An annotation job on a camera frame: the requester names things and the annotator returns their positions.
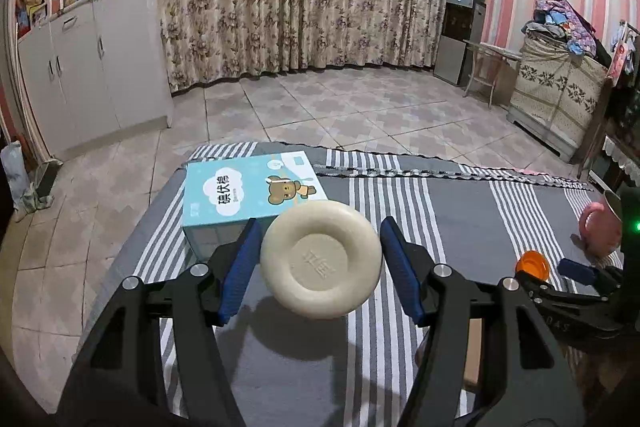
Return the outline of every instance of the white cabinet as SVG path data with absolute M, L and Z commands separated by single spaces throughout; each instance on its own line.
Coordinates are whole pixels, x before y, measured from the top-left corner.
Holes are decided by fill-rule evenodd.
M 118 122 L 129 127 L 157 118 L 167 102 L 157 86 L 167 85 L 167 75 L 156 0 L 95 0 L 92 5 Z
M 81 0 L 18 43 L 27 94 L 49 152 L 171 124 L 156 0 Z
M 90 4 L 90 19 L 79 14 L 66 14 L 51 22 L 51 38 L 56 72 L 65 95 L 66 107 L 77 123 L 80 143 L 117 131 L 113 103 L 107 93 L 104 71 L 98 55 L 98 41 Z
M 79 143 L 56 74 L 49 27 L 34 28 L 18 44 L 22 76 L 42 138 L 52 154 Z

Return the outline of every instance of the cartoon bear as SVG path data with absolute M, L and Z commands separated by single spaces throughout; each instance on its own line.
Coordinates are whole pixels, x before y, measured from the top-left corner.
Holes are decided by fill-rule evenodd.
M 269 176 L 266 181 L 269 184 L 269 202 L 271 204 L 281 204 L 285 200 L 292 200 L 296 194 L 306 200 L 310 195 L 316 193 L 316 188 L 313 185 L 303 185 L 298 180 Z

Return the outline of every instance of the round soap bar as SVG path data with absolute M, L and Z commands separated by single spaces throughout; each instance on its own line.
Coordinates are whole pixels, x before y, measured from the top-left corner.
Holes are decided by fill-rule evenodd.
M 382 246 L 371 223 L 337 201 L 306 201 L 271 223 L 260 267 L 284 307 L 312 319 L 332 319 L 369 298 L 380 279 Z

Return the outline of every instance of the picture frame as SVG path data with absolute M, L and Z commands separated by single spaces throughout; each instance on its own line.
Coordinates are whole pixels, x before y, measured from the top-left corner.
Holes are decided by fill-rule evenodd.
M 31 27 L 35 28 L 40 26 L 42 21 L 47 17 L 47 3 L 42 3 L 39 6 L 29 8 L 29 22 Z

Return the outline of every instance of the printed box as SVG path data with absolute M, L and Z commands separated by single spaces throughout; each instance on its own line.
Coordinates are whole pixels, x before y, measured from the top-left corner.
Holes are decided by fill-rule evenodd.
M 182 229 L 193 253 L 206 261 L 219 245 L 235 241 L 251 217 L 264 233 L 291 206 L 325 199 L 302 151 L 189 163 Z

